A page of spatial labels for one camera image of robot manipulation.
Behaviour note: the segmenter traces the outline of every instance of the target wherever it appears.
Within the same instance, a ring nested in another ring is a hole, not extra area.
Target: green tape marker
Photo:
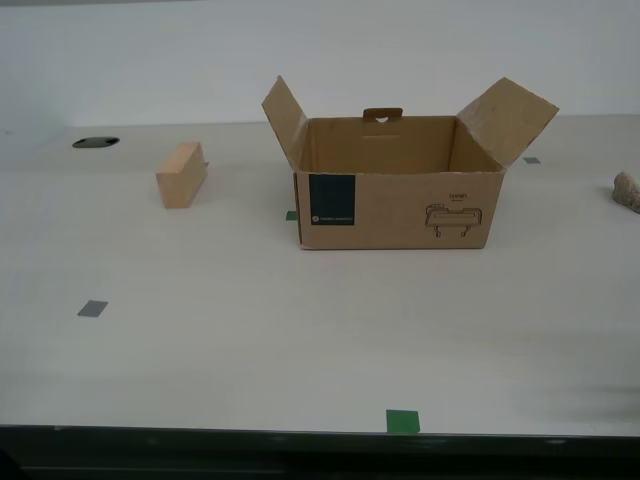
[[[387,410],[387,433],[419,433],[420,418],[413,410]]]

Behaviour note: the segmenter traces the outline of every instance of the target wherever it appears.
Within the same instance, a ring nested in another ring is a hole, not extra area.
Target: gray tape marker
[[[87,304],[78,312],[79,317],[98,318],[109,302],[99,302],[89,300]]]

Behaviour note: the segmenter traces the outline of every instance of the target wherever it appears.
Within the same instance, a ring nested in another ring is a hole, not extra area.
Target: open cardboard box
[[[306,249],[483,248],[504,174],[558,112],[507,78],[455,117],[307,119],[281,77],[262,106]]]

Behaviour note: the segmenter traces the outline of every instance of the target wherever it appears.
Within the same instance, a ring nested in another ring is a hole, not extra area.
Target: wooden block
[[[165,208],[187,208],[207,177],[200,142],[186,142],[156,172]]]

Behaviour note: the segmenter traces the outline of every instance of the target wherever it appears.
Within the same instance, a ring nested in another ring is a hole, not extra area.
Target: square marker
[[[413,410],[387,410],[388,433],[419,433],[420,418]]]
[[[79,317],[98,318],[109,302],[99,302],[89,300],[87,304],[78,312]]]

